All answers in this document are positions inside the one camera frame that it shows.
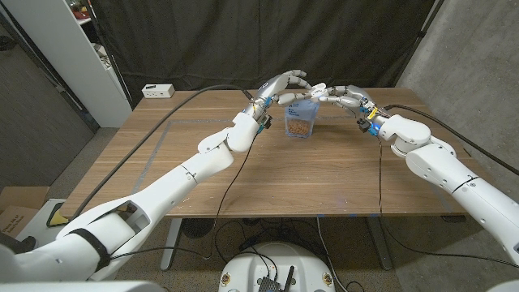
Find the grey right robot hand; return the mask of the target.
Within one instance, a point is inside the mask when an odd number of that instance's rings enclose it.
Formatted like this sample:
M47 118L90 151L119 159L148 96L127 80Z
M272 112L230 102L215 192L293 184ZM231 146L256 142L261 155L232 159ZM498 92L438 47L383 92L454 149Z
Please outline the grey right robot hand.
M373 122L379 109L371 96L354 85L326 88L326 93L318 98L320 102L331 102L343 109L364 113L364 118Z

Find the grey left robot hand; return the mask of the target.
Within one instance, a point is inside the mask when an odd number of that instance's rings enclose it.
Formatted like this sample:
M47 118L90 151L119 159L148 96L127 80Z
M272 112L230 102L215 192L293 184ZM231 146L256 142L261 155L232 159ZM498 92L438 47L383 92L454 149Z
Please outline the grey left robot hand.
M253 100L242 112L258 122L273 102L280 106L287 106L296 100L310 98L313 87L303 79L306 75L305 71L291 70L272 77L259 88ZM285 90L290 84L297 84L307 91L305 93L281 94L281 91Z

